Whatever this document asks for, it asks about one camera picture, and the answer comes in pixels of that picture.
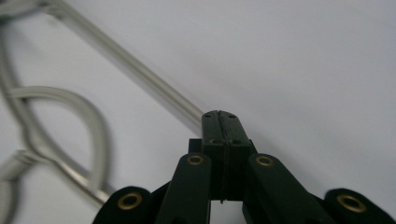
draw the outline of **white surface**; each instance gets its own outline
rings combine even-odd
[[[237,115],[257,149],[310,192],[354,189],[396,217],[394,1],[67,2],[203,111]],[[13,22],[7,40],[21,84],[64,88],[99,108],[112,186],[155,190],[172,177],[199,129],[48,15]],[[32,105],[88,167],[80,120],[57,103]],[[21,139],[3,99],[0,116],[3,161]],[[44,166],[21,185],[15,223],[90,223],[96,214]],[[211,223],[242,220],[240,204],[213,206]]]

